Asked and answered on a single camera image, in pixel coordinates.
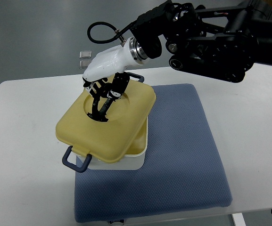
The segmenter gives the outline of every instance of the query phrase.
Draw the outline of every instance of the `white table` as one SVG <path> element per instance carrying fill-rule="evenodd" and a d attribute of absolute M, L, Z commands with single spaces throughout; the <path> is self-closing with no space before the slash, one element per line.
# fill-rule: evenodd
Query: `white table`
<path fill-rule="evenodd" d="M 271 66 L 255 64 L 238 84 L 168 67 L 133 72 L 149 85 L 195 86 L 233 201 L 226 208 L 131 218 L 127 225 L 272 209 Z M 56 139 L 55 125 L 82 89 L 81 75 L 0 85 L 0 226 L 79 225 L 74 220 L 75 172 L 61 163 L 67 145 Z"/>

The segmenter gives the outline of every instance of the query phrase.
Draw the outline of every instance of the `white container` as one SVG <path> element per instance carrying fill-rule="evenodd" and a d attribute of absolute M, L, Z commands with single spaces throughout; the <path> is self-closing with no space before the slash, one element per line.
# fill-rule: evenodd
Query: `white container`
<path fill-rule="evenodd" d="M 146 123 L 146 131 L 148 131 L 148 120 Z M 120 161 L 115 163 L 106 163 L 95 157 L 92 157 L 88 168 L 91 170 L 138 170 L 143 166 L 145 159 L 145 152 L 147 149 L 148 135 L 146 133 L 145 149 L 140 154 L 126 154 Z M 79 156 L 78 158 L 84 162 L 85 157 Z"/>

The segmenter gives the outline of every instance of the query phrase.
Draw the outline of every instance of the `black cable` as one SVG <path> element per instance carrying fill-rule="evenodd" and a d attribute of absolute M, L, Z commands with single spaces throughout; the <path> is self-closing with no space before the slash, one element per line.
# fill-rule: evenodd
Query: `black cable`
<path fill-rule="evenodd" d="M 122 36 L 125 32 L 127 32 L 127 30 L 129 30 L 135 23 L 136 23 L 136 21 L 131 22 L 129 25 L 127 25 L 125 28 L 123 28 L 120 32 L 118 32 L 113 38 L 108 39 L 108 40 L 95 40 L 91 36 L 91 29 L 95 26 L 98 26 L 98 25 L 108 26 L 108 27 L 112 28 L 114 31 L 117 30 L 113 25 L 111 25 L 107 22 L 99 21 L 99 22 L 95 22 L 95 23 L 91 24 L 88 28 L 87 34 L 88 34 L 89 40 L 91 42 L 94 42 L 96 44 L 106 44 L 106 43 L 110 43 L 110 42 L 117 40 L 120 36 Z"/>

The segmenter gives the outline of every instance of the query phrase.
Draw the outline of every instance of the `container handle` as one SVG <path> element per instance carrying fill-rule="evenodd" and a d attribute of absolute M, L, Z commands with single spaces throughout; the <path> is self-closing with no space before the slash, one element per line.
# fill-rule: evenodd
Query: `container handle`
<path fill-rule="evenodd" d="M 77 167 L 76 165 L 74 165 L 73 163 L 70 163 L 68 161 L 68 157 L 69 157 L 69 155 L 70 155 L 70 153 L 72 151 L 72 147 L 73 146 L 69 146 L 68 149 L 66 150 L 66 153 L 64 154 L 64 157 L 62 158 L 62 163 L 65 166 L 67 166 L 67 167 L 75 170 L 78 173 L 83 173 L 83 172 L 85 172 L 87 170 L 87 168 L 89 166 L 89 163 L 92 160 L 92 155 L 91 154 L 87 154 L 87 157 L 85 158 L 82 166 L 81 167 Z"/>
<path fill-rule="evenodd" d="M 144 77 L 142 75 L 131 73 L 131 72 L 127 72 L 127 73 L 129 76 L 139 79 L 138 82 L 144 82 Z"/>

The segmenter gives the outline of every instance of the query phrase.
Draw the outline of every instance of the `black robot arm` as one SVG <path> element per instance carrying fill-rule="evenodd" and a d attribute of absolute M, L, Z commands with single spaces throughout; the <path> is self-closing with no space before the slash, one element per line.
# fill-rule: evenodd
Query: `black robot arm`
<path fill-rule="evenodd" d="M 227 25 L 202 21 L 211 17 L 226 17 Z M 255 62 L 272 65 L 272 7 L 261 0 L 214 9 L 168 0 L 139 16 L 130 30 L 149 58 L 161 55 L 164 35 L 173 54 L 169 65 L 183 72 L 240 82 Z"/>

